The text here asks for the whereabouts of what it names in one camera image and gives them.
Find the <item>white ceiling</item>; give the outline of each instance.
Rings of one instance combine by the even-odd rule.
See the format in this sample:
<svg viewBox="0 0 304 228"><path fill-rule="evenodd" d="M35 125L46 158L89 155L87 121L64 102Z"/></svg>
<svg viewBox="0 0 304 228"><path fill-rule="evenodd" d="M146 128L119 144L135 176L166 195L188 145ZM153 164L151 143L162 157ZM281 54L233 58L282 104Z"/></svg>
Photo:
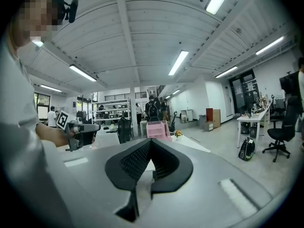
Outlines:
<svg viewBox="0 0 304 228"><path fill-rule="evenodd" d="M78 94L131 83L191 83L252 59L263 43L285 34L293 40L291 21L277 0L225 0L216 15L206 12L208 2L79 0L74 23L64 21L51 43L31 43L19 56L30 74ZM189 55L168 76L181 50ZM69 69L73 61L98 81Z"/></svg>

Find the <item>column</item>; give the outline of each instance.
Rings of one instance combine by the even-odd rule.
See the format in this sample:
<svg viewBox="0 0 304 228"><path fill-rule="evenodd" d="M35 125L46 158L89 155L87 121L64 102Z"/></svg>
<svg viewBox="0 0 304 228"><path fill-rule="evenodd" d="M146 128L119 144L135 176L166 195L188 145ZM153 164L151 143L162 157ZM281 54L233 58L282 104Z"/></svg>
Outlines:
<svg viewBox="0 0 304 228"><path fill-rule="evenodd" d="M136 102L135 102L135 88L132 85L130 87L130 96L131 96L131 113L132 113L132 126L134 137L138 136L138 126L136 118Z"/></svg>

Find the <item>railing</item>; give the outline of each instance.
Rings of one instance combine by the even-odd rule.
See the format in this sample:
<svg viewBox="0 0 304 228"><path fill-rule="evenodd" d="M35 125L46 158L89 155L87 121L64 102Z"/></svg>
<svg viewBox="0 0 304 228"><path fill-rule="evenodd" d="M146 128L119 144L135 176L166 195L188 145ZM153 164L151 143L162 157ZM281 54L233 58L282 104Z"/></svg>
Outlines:
<svg viewBox="0 0 304 228"><path fill-rule="evenodd" d="M120 95L106 95L104 98L105 101L112 101L112 100L122 100L122 99L129 99L131 97L130 93L127 94L120 94ZM147 92L138 92L135 93L135 99L140 98L147 98Z"/></svg>
<svg viewBox="0 0 304 228"><path fill-rule="evenodd" d="M165 88L166 86L165 85L161 85L161 86L159 86L158 87L158 89L157 89L157 96L159 96L160 95L160 93L162 92L162 90Z"/></svg>

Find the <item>black office chair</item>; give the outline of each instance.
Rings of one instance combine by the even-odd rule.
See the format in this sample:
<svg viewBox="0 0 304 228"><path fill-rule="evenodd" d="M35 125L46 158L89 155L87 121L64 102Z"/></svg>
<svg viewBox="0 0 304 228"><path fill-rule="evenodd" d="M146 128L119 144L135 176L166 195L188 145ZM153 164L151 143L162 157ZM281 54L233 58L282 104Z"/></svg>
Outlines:
<svg viewBox="0 0 304 228"><path fill-rule="evenodd" d="M301 111L301 102L298 97L292 96L288 99L285 117L283 119L282 128L272 128L268 129L268 134L271 138L275 140L275 143L271 142L269 144L270 148L264 149L262 153L266 150L276 150L276 156L273 162L276 161L279 150L287 153L287 158L289 159L290 152L286 150L284 141L289 142L295 136L295 123Z"/></svg>

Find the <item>floor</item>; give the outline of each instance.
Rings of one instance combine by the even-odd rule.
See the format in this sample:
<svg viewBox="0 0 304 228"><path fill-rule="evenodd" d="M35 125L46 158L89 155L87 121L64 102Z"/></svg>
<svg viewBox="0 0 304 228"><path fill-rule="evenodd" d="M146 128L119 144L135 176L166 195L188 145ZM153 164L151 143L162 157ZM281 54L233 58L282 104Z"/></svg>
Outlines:
<svg viewBox="0 0 304 228"><path fill-rule="evenodd" d="M261 183L273 196L292 186L304 163L304 152L299 148L302 143L300 133L296 133L290 142L286 142L286 148L291 153L289 159L286 158L284 153L279 152L276 162L273 163L272 160L276 151L262 153L264 148L268 148L270 142L274 142L266 132L265 136L259 137L259 144L256 146L256 153L253 158L250 161L243 161L237 156L240 150L236 148L237 124L237 120L231 120L210 132L204 132L197 126L183 129L182 133L209 149L211 153L238 167ZM263 131L264 129L261 128L260 134L264 134ZM247 136L241 135L241 142Z"/></svg>

